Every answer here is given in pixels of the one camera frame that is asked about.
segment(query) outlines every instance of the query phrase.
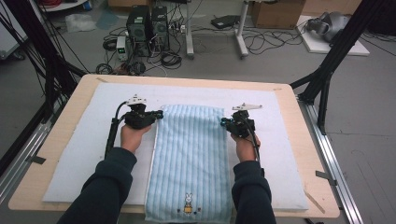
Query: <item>metal bracket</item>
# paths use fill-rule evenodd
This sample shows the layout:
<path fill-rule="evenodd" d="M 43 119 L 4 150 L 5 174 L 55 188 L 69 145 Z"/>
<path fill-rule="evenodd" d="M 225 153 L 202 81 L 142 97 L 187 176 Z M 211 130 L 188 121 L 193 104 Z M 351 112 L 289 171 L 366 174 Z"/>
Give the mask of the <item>metal bracket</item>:
<path fill-rule="evenodd" d="M 315 171 L 315 173 L 316 173 L 317 177 L 321 177 L 321 178 L 329 180 L 329 184 L 331 186 L 337 186 L 338 185 L 337 184 L 337 180 L 333 179 L 329 174 L 323 173 L 321 171 Z"/>
<path fill-rule="evenodd" d="M 35 162 L 35 163 L 38 163 L 40 165 L 44 164 L 44 162 L 46 160 L 47 159 L 44 159 L 44 158 L 39 157 L 39 156 L 31 156 L 31 157 L 26 158 L 26 161 Z"/>
<path fill-rule="evenodd" d="M 126 104 L 127 105 L 137 105 L 137 104 L 144 104 L 147 100 L 139 97 L 137 94 L 134 95 L 131 99 L 129 99 Z"/>
<path fill-rule="evenodd" d="M 238 106 L 233 106 L 233 110 L 250 110 L 250 109 L 260 109 L 260 108 L 262 108 L 262 105 L 247 105 L 245 103 Z"/>

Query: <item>white device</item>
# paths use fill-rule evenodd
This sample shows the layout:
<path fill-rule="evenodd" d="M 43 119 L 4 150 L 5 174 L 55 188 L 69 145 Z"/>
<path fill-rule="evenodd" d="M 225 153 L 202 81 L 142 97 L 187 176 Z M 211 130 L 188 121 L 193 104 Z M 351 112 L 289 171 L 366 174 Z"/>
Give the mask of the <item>white device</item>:
<path fill-rule="evenodd" d="M 251 110 L 251 109 L 260 109 L 262 105 L 248 105 L 248 104 L 241 104 L 238 106 L 233 106 L 233 110 Z"/>
<path fill-rule="evenodd" d="M 128 60 L 128 52 L 126 48 L 126 36 L 117 37 L 117 54 L 122 62 Z"/>

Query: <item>gray sweater sleeve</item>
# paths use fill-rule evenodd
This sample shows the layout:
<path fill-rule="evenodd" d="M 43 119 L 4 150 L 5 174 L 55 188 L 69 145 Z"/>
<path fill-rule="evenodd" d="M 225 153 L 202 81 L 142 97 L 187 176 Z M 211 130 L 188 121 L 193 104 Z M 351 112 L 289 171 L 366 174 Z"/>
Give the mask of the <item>gray sweater sleeve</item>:
<path fill-rule="evenodd" d="M 95 173 L 58 223 L 117 223 L 132 185 L 131 172 L 135 164 L 133 153 L 114 147 L 106 159 L 97 164 Z"/>
<path fill-rule="evenodd" d="M 243 161 L 233 168 L 233 203 L 237 210 L 236 224 L 276 223 L 271 206 L 271 190 L 262 176 L 257 161 Z"/>

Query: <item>black metal pole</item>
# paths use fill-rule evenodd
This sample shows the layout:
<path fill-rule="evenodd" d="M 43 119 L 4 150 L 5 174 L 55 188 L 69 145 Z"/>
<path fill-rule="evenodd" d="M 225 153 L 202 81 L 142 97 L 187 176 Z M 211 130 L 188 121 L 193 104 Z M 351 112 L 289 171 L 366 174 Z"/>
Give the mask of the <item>black metal pole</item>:
<path fill-rule="evenodd" d="M 303 93 L 299 94 L 299 99 L 308 105 L 312 105 L 315 98 L 321 92 L 318 126 L 323 134 L 326 134 L 325 119 L 332 75 L 355 45 L 361 34 L 363 34 L 372 18 L 387 1 L 391 0 L 362 0 L 346 25 L 346 28 L 335 40 L 334 45 L 318 70 L 290 84 L 295 89 L 308 83 Z"/>

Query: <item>cardboard box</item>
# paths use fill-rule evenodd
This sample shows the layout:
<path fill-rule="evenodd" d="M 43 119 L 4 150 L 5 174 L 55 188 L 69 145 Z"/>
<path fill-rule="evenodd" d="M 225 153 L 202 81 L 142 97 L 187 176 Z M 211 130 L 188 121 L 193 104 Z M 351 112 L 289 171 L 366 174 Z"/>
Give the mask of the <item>cardboard box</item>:
<path fill-rule="evenodd" d="M 360 3 L 361 0 L 306 0 L 303 15 L 320 16 L 323 12 L 334 11 L 352 15 Z"/>
<path fill-rule="evenodd" d="M 274 4 L 256 2 L 251 18 L 257 28 L 294 29 L 304 4 L 305 0 L 278 0 Z"/>
<path fill-rule="evenodd" d="M 151 6 L 151 0 L 108 0 L 108 5 L 117 10 L 131 10 L 133 5 Z"/>

